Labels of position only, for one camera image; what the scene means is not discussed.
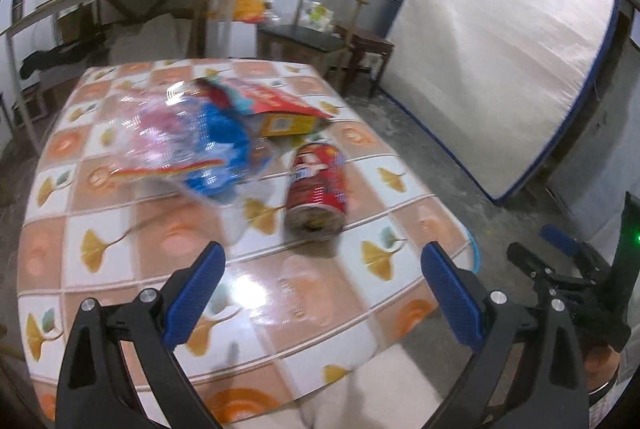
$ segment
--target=blue gripper pad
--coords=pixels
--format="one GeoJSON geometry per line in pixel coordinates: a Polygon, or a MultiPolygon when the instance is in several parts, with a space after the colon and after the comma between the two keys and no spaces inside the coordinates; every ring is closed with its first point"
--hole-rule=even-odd
{"type": "Polygon", "coordinates": [[[580,252],[580,243],[550,223],[542,227],[538,235],[564,255],[575,257],[580,252]]]}
{"type": "Polygon", "coordinates": [[[221,245],[210,243],[198,258],[202,258],[198,268],[182,287],[164,317],[162,340],[170,351],[187,342],[225,273],[225,250],[221,245]]]}
{"type": "MultiPolygon", "coordinates": [[[[482,314],[476,301],[460,281],[460,270],[437,243],[427,243],[424,246],[420,267],[458,342],[478,353],[484,343],[482,314]]],[[[474,274],[471,273],[471,276],[477,280],[474,274]]]]}

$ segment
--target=wooden chair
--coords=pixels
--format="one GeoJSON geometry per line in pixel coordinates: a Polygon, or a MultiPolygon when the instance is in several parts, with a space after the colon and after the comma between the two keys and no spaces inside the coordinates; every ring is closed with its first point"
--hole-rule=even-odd
{"type": "Polygon", "coordinates": [[[292,24],[266,26],[258,29],[258,57],[260,59],[311,64],[322,76],[330,68],[332,60],[336,60],[336,70],[332,82],[338,88],[342,81],[342,66],[345,56],[349,54],[351,37],[353,37],[360,8],[362,5],[369,5],[367,0],[353,1],[357,5],[345,27],[346,33],[343,37],[334,37],[331,34],[299,25],[300,11],[304,2],[304,0],[299,0],[292,24]],[[275,44],[281,45],[281,55],[274,53],[273,46],[275,44]]]}

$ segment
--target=red packaging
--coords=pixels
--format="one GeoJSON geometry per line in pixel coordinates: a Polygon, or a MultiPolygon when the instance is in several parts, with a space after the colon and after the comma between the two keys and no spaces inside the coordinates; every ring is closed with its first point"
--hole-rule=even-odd
{"type": "Polygon", "coordinates": [[[194,83],[217,107],[248,117],[258,136],[307,135],[331,117],[297,96],[250,81],[211,76],[194,83]]]}
{"type": "Polygon", "coordinates": [[[346,222],[344,156],[331,144],[312,142],[291,163],[285,225],[301,237],[327,239],[346,222]]]}

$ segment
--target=thermos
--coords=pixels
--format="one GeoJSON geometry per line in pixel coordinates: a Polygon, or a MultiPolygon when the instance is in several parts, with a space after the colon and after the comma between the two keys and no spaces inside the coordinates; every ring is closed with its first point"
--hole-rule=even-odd
{"type": "Polygon", "coordinates": [[[11,0],[11,24],[22,19],[24,15],[24,0],[11,0]]]}

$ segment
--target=black chair seat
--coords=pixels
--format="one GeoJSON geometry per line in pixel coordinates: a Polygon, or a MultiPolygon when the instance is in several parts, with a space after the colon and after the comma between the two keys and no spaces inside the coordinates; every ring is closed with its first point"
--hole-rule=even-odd
{"type": "Polygon", "coordinates": [[[344,40],[306,26],[281,24],[260,29],[262,34],[272,35],[302,44],[323,53],[335,52],[345,47],[344,40]]]}

